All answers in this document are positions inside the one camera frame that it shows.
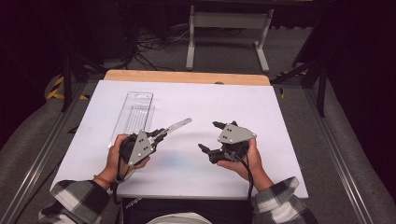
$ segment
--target wrist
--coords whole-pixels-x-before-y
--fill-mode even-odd
[[[265,189],[269,189],[274,185],[274,183],[267,175],[267,173],[265,173],[264,170],[260,170],[259,172],[252,173],[252,175],[254,181],[253,183],[254,188],[256,188],[258,192],[263,191]]]
[[[100,185],[104,190],[108,190],[111,183],[115,181],[115,177],[116,175],[104,170],[99,175],[94,175],[92,181]]]

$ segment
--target checkered shirt sleeve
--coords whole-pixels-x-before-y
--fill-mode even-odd
[[[109,196],[91,180],[58,182],[51,190],[57,200],[40,211],[38,223],[100,223]]]
[[[306,205],[294,195],[296,177],[283,180],[256,194],[253,223],[318,223]]]

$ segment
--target transparent plastic box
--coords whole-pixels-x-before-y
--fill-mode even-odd
[[[120,133],[138,134],[140,130],[149,132],[155,108],[152,98],[153,93],[150,92],[128,92],[108,144],[109,147],[114,145]]]

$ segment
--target white tabletop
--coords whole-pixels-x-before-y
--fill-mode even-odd
[[[121,184],[121,197],[246,199],[248,182],[212,164],[198,148],[219,148],[213,121],[232,122],[258,135],[262,163],[273,181],[296,176],[296,195],[307,192],[271,86],[100,81],[52,186],[63,179],[92,179],[106,164],[108,142],[129,91],[152,92],[151,130],[192,118],[167,136],[148,165]]]

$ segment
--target metal frame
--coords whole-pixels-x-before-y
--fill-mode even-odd
[[[186,69],[192,70],[194,64],[195,52],[195,27],[223,27],[223,28],[244,28],[244,29],[261,29],[262,36],[260,40],[254,42],[257,56],[259,57],[260,66],[263,72],[269,72],[268,62],[265,58],[262,47],[268,34],[271,19],[274,10],[268,10],[267,14],[242,14],[242,13],[212,13],[212,12],[195,12],[195,7],[190,9],[190,43],[187,52]]]
[[[49,137],[47,138],[44,146],[41,148],[40,152],[38,153],[35,161],[30,168],[30,170],[26,173],[25,178],[23,179],[20,188],[18,189],[17,193],[15,194],[11,204],[9,205],[7,211],[4,213],[0,223],[14,223],[16,217],[26,204],[30,193],[32,192],[37,179],[40,177],[41,172],[44,169],[44,166],[47,163],[48,158],[52,152],[54,145],[58,140],[58,136],[64,124],[66,123],[67,119],[69,118],[76,102],[79,99],[79,96],[83,93],[85,83],[78,83],[76,89],[74,91],[73,100],[71,101],[69,107],[60,114],[59,118],[57,119],[54,127],[52,128]]]
[[[329,128],[329,124],[327,123],[327,120],[323,118],[317,110],[317,102],[315,99],[315,94],[313,93],[312,90],[304,90],[304,93],[310,107],[312,108],[312,111],[315,114],[315,118],[319,124],[322,134],[326,139],[326,142],[329,147],[329,153],[330,156],[332,157],[332,162],[334,163],[335,169],[337,170],[337,173],[341,178],[341,181],[346,190],[346,194],[348,195],[349,200],[352,203],[353,209],[355,210],[359,222],[374,223],[366,205],[364,204],[361,194],[359,193],[355,180],[352,177],[352,174],[349,172],[349,169],[347,167],[346,162],[344,161],[340,149],[335,143],[335,140],[332,136],[332,131]]]

